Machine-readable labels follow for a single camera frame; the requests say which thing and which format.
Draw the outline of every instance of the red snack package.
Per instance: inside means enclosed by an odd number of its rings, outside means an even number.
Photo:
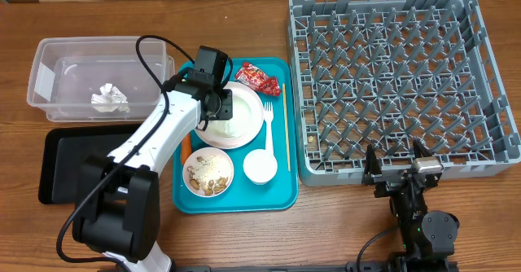
[[[260,68],[245,62],[235,75],[235,80],[251,89],[272,96],[280,96],[280,87],[276,77],[268,77]]]

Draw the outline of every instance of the wooden table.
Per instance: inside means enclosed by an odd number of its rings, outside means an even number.
[[[521,0],[479,0],[516,122],[521,125]],[[94,271],[56,255],[71,205],[42,205],[37,190],[51,123],[26,103],[29,71],[45,37],[141,35],[174,40],[191,55],[199,45],[232,57],[286,59],[287,0],[90,2],[0,6],[0,270]],[[169,52],[177,65],[186,60]],[[461,271],[513,271],[521,266],[520,166],[493,178],[443,181],[426,194],[431,210],[458,216]],[[159,243],[179,265],[313,265],[354,261],[373,235],[394,225],[387,199],[364,186],[300,186],[284,212],[191,216],[172,202],[172,165],[161,176]],[[93,256],[70,233],[64,249]],[[398,233],[376,242],[365,259],[400,251]]]

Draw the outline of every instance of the crumpled paper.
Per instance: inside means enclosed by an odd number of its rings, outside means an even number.
[[[90,102],[92,104],[120,104],[115,106],[96,106],[94,109],[99,112],[114,112],[116,109],[122,112],[129,112],[130,108],[127,105],[121,105],[122,103],[127,104],[127,96],[119,91],[112,84],[105,84],[99,88],[101,94],[92,94]]]

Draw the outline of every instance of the gray dish rack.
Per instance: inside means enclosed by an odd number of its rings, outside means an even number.
[[[477,0],[289,0],[300,180],[361,183],[410,168],[420,138],[443,178],[518,163],[510,105]]]

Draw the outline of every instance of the fork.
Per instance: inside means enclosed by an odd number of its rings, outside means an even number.
[[[274,106],[271,102],[264,103],[264,121],[266,122],[266,151],[274,154],[274,137],[271,134],[271,122],[274,120]]]

